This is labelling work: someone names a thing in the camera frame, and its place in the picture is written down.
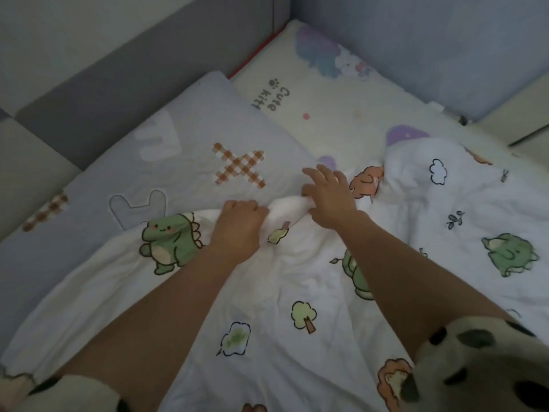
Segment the sleeve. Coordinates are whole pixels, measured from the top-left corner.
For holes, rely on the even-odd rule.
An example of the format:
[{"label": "sleeve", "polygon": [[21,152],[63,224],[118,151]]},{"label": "sleeve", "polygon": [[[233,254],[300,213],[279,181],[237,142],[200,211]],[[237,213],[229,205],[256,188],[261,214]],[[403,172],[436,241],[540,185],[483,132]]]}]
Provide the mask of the sleeve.
[{"label": "sleeve", "polygon": [[85,376],[50,377],[36,386],[12,412],[131,412],[104,383]]},{"label": "sleeve", "polygon": [[549,411],[549,347],[516,322],[461,318],[419,348],[400,409]]}]

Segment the dinosaur belly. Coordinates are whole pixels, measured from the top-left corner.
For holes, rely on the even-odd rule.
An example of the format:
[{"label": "dinosaur belly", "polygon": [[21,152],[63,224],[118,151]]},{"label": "dinosaur belly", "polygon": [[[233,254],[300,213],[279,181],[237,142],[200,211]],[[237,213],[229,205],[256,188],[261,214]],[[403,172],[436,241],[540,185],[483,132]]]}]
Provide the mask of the dinosaur belly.
[{"label": "dinosaur belly", "polygon": [[159,245],[151,245],[150,249],[153,259],[158,263],[163,265],[170,265],[174,263],[171,253],[163,247],[160,247]]}]

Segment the person's left arm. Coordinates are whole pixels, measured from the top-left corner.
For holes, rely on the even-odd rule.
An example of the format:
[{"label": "person's left arm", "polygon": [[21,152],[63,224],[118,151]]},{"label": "person's left arm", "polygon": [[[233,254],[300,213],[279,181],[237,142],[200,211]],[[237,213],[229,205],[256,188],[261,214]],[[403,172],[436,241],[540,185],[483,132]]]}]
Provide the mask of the person's left arm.
[{"label": "person's left arm", "polygon": [[110,386],[132,412],[155,411],[187,358],[217,294],[237,264],[259,249],[268,209],[225,203],[210,244],[97,334],[56,376]]}]

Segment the person's right arm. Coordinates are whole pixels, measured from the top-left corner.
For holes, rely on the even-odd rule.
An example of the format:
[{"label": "person's right arm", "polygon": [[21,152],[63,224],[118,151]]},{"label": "person's right arm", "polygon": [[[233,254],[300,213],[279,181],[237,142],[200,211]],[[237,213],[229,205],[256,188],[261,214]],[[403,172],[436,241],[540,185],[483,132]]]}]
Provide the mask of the person's right arm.
[{"label": "person's right arm", "polygon": [[303,195],[315,202],[313,220],[340,235],[412,360],[423,342],[456,319],[490,316],[515,322],[479,291],[358,210],[343,173],[323,165],[303,172],[314,181],[303,186]]}]

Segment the red edge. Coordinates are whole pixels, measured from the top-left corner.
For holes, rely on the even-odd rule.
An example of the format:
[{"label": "red edge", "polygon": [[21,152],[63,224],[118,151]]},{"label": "red edge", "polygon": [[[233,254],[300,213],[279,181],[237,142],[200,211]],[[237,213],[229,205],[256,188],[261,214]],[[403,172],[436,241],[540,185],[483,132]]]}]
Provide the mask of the red edge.
[{"label": "red edge", "polygon": [[247,64],[249,64],[258,55],[259,52],[261,52],[269,43],[275,40],[276,37],[284,31],[288,23],[289,22],[285,23],[285,25],[282,26],[282,28],[278,32],[272,34],[267,40],[261,43],[257,47],[257,49],[255,49],[255,51],[250,55],[250,57],[248,57],[246,61],[244,61],[244,63],[235,72],[229,75],[228,79],[231,79],[233,76],[237,75],[237,73],[240,72]]}]

